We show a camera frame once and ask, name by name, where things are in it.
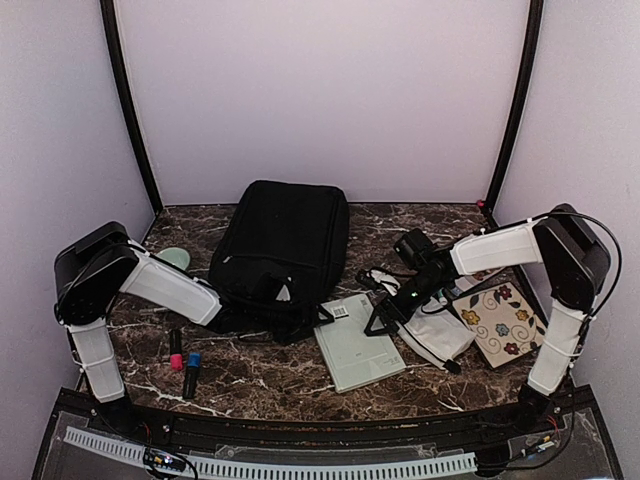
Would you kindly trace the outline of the pale green notebook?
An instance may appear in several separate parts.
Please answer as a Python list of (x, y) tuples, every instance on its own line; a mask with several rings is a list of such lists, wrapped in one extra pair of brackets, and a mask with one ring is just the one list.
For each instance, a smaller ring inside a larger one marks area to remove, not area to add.
[(314, 335), (337, 393), (375, 383), (406, 369), (388, 335), (365, 334), (373, 310), (366, 294), (325, 302), (320, 307), (328, 323), (316, 327)]

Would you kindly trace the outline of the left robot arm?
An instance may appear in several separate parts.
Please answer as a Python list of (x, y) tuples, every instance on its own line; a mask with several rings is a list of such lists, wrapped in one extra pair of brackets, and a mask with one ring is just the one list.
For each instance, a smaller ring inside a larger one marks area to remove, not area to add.
[(152, 254), (118, 222), (108, 222), (58, 253), (53, 261), (56, 321), (67, 331), (74, 361), (103, 405), (101, 417), (120, 436), (141, 427), (130, 406), (111, 334), (114, 311), (135, 298), (180, 317), (189, 333), (217, 335), (213, 322), (230, 314), (211, 285)]

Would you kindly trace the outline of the black backpack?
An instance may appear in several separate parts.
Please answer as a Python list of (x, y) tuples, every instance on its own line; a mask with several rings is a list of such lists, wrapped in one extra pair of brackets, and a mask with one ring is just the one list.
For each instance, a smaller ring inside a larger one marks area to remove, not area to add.
[[(311, 337), (328, 323), (320, 307), (344, 271), (349, 228), (349, 204), (335, 186), (251, 183), (211, 259), (207, 280), (222, 309), (208, 329), (268, 331), (281, 345)], [(264, 272), (292, 279), (290, 302), (252, 298)]]

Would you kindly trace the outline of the white fabric pouch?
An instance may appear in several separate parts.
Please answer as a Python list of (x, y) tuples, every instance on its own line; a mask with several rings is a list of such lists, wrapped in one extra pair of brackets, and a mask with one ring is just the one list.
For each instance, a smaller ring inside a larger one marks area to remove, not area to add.
[(398, 334), (423, 359), (454, 375), (461, 373), (456, 358), (476, 338), (446, 305), (435, 299), (419, 307), (407, 323), (401, 324)]

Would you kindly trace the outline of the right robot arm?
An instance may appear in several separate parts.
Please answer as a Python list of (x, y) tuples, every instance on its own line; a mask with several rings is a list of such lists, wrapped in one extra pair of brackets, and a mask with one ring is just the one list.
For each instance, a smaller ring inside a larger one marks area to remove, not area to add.
[(524, 391), (532, 393), (510, 413), (521, 434), (549, 416), (551, 397), (582, 348), (591, 323), (609, 301), (622, 273), (621, 245), (602, 221), (561, 203), (550, 211), (439, 246), (415, 228), (393, 246), (408, 268), (402, 282), (374, 307), (364, 333), (395, 333), (437, 291), (464, 276), (518, 265), (545, 269), (551, 313), (545, 339)]

